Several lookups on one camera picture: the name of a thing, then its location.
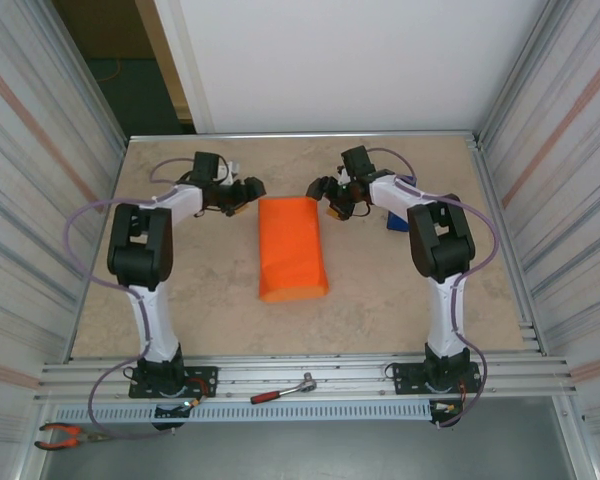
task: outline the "white wall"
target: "white wall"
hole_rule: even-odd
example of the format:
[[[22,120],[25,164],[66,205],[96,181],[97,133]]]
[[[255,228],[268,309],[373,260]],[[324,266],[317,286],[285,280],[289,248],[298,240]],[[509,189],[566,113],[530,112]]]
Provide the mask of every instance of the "white wall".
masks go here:
[[[200,133],[474,129],[545,0],[157,0]]]

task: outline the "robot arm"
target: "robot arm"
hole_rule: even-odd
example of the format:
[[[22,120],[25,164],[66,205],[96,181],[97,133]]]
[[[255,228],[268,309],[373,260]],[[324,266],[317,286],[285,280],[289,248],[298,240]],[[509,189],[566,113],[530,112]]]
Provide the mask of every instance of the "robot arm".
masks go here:
[[[138,362],[134,380],[148,389],[175,394],[184,382],[180,344],[173,332],[168,308],[167,279],[173,267],[173,227],[209,207],[233,216],[265,194],[257,178],[234,180],[232,162],[220,164],[219,155],[196,152],[193,169],[173,190],[146,204],[120,204],[115,211],[107,266],[120,285],[142,297],[151,343]],[[144,348],[144,321],[139,300],[128,294]]]
[[[355,204],[366,202],[384,208],[409,222],[411,257],[418,272],[430,285],[431,327],[425,345],[424,369],[427,382],[435,390],[445,390],[469,369],[469,351],[455,334],[451,320],[451,292],[456,293],[456,323],[463,333],[464,280],[454,287],[458,277],[469,270],[475,245],[461,208],[449,205],[425,192],[402,183],[389,170],[376,170],[364,147],[342,154],[344,168],[338,179],[315,180],[307,196],[329,200],[330,214],[349,219]],[[454,195],[449,198],[457,200]]]

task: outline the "mounting plate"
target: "mounting plate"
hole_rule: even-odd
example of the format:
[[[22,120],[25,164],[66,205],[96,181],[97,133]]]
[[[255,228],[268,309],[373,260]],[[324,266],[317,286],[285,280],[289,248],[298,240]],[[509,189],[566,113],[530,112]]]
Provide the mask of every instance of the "mounting plate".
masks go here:
[[[209,387],[207,397],[215,397],[218,387],[218,367],[184,367],[185,385],[176,395],[166,396],[160,392],[154,392],[147,389],[146,385],[139,382],[138,369],[133,369],[131,376],[131,385],[129,386],[129,398],[197,398],[202,397],[202,389],[198,382],[187,382],[189,378],[200,378],[205,381]]]
[[[476,393],[480,387],[480,369],[478,364],[471,362],[469,369],[458,378],[458,383],[444,391],[436,391],[426,380],[422,363],[394,363],[393,384],[396,395],[421,395],[431,393],[457,393],[460,394],[460,381],[463,381],[467,393]]]

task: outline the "orange towel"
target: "orange towel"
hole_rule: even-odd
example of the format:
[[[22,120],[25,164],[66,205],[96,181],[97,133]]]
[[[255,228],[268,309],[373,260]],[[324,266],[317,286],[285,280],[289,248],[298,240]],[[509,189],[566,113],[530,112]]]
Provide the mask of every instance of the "orange towel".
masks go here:
[[[261,198],[260,299],[285,302],[329,292],[318,202],[308,197]]]

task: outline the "dark floor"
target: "dark floor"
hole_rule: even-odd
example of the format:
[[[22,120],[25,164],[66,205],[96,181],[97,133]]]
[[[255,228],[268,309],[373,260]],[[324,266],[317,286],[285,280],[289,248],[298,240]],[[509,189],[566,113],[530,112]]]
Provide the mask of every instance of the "dark floor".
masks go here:
[[[146,432],[150,427],[127,427]],[[573,479],[550,398],[484,399],[455,427],[425,421],[198,423],[175,436],[53,452],[46,480]]]
[[[176,116],[155,60],[87,60],[87,65],[127,137],[179,135]]]

